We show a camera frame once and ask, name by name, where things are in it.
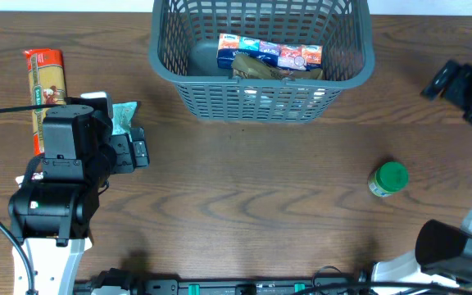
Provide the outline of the teal snack packet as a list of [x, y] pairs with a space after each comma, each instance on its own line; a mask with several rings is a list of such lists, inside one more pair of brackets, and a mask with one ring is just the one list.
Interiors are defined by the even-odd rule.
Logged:
[[130, 134], [132, 119], [137, 110], [137, 102], [114, 103], [112, 118], [112, 134]]

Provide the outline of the green lid jar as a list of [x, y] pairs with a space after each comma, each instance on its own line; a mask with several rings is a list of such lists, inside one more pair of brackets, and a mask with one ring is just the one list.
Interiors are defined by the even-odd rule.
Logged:
[[381, 165], [368, 178], [368, 188], [377, 197], [388, 197], [402, 191], [409, 183], [407, 168], [396, 161]]

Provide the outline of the gold foil snack bag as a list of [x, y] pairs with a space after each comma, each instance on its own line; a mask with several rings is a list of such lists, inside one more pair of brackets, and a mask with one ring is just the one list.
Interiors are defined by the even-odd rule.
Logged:
[[300, 71], [300, 70], [282, 70], [265, 64], [256, 58], [245, 54], [237, 54], [231, 64], [233, 76], [243, 79], [276, 79], [276, 80], [295, 80], [295, 79], [313, 79], [322, 80], [324, 73], [320, 68]]

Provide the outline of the colourful tissue pack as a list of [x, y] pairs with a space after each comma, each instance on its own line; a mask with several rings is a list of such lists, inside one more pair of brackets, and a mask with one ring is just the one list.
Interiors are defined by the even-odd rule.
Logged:
[[229, 69], [238, 54], [285, 70], [309, 71], [322, 67], [323, 47], [279, 44], [234, 34], [220, 34], [216, 54], [218, 67]]

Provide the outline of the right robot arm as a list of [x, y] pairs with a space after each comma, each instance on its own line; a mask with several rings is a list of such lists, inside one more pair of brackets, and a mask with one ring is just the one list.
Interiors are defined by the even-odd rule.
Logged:
[[[421, 95], [444, 98], [472, 125], [472, 65], [448, 61]], [[375, 263], [366, 280], [371, 294], [448, 294], [455, 288], [471, 288], [472, 208], [459, 227], [426, 222], [412, 251]]]

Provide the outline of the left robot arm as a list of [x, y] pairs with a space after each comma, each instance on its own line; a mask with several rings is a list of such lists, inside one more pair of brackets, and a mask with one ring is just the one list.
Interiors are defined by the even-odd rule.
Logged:
[[113, 134], [113, 117], [105, 92], [67, 98], [46, 111], [44, 151], [29, 162], [8, 205], [16, 294], [72, 293], [109, 176], [148, 167], [144, 130]]

